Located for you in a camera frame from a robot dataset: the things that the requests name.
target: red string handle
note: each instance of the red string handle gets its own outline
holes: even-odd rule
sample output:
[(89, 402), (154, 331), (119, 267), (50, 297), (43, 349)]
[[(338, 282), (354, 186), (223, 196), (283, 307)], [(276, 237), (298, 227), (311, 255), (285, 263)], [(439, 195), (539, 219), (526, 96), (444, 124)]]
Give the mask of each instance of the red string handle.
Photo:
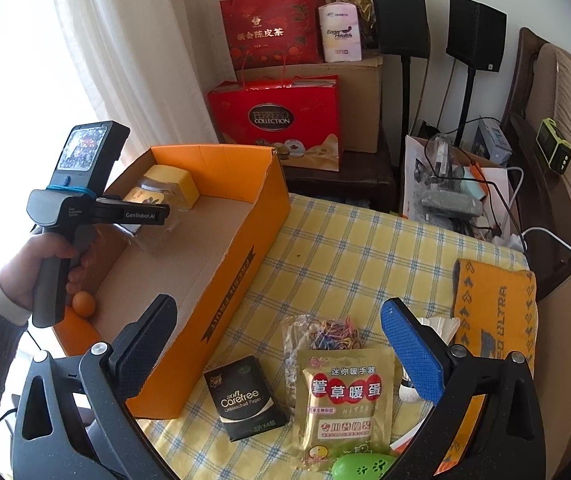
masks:
[[(262, 48), (276, 48), (276, 47), (272, 45), (262, 45), (262, 46), (256, 46), (246, 51), (246, 55), (243, 57), (243, 64), (241, 65), (241, 85), (243, 86), (244, 89), (245, 89), (245, 63), (246, 60), (248, 60), (248, 54), (250, 52), (254, 52), (255, 50), (260, 50)], [(285, 54), (283, 54), (283, 73), (281, 73), (281, 86), (283, 86), (284, 81), (285, 81)]]

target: speaker stand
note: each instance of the speaker stand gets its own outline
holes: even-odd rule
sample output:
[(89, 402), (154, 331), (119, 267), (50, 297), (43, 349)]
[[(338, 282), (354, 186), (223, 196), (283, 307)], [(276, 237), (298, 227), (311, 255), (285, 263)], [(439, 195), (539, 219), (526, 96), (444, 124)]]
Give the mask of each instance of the speaker stand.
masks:
[(461, 109), (461, 118), (459, 119), (459, 128), (456, 130), (456, 139), (454, 139), (454, 146), (460, 148), (461, 139), (463, 138), (463, 130), (465, 123), (468, 120), (468, 113), (470, 111), (470, 100), (472, 99), (472, 88), (474, 86), (474, 76), (477, 71), (471, 66), (468, 67), (468, 80), (465, 83), (465, 95), (463, 96), (463, 108)]
[(403, 74), (403, 111), (401, 115), (401, 158), (405, 156), (405, 138), (409, 134), (409, 56), (401, 56), (401, 71)]

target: metal bolt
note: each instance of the metal bolt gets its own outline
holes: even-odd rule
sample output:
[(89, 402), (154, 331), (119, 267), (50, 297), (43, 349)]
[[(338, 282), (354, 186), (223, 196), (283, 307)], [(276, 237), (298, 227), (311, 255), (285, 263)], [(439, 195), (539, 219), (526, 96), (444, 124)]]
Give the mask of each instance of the metal bolt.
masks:
[(468, 351), (463, 345), (452, 345), (450, 348), (450, 353), (454, 357), (465, 357), (468, 354)]
[(94, 355), (102, 355), (107, 352), (107, 343), (94, 343), (91, 349), (92, 354)]
[(512, 352), (512, 361), (517, 364), (523, 364), (525, 362), (525, 357), (521, 352)]
[(32, 357), (37, 363), (42, 363), (47, 359), (47, 352), (45, 350), (39, 350), (34, 357)]

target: tablecloth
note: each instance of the tablecloth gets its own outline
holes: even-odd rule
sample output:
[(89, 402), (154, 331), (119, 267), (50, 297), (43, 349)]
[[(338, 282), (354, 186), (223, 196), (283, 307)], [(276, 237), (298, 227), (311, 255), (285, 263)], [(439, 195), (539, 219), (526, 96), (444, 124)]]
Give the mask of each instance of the tablecloth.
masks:
[[(427, 224), (368, 209), (291, 195), (292, 210), (208, 367), (248, 354), (259, 358), (284, 399), (281, 321), (315, 313), (350, 316), (366, 346), (388, 345), (379, 309), (398, 296), (416, 316), (449, 316), (458, 258), (509, 270), (527, 268), (523, 254)], [(395, 367), (393, 440), (430, 406), (406, 404)], [(291, 425), (230, 443), (204, 380), (175, 420), (140, 421), (150, 441), (184, 480), (306, 479), (328, 476), (293, 468), (286, 451)]]

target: red paper bag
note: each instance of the red paper bag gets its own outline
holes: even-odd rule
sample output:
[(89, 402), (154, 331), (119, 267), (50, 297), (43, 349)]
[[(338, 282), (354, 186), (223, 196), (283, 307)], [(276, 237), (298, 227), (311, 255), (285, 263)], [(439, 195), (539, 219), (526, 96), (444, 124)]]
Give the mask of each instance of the red paper bag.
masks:
[[(235, 70), (323, 63), (318, 8), (326, 0), (223, 0), (220, 10)], [(246, 54), (259, 47), (261, 51)]]
[(337, 76), (225, 82), (208, 100), (226, 142), (273, 146), (285, 166), (338, 171), (338, 85)]

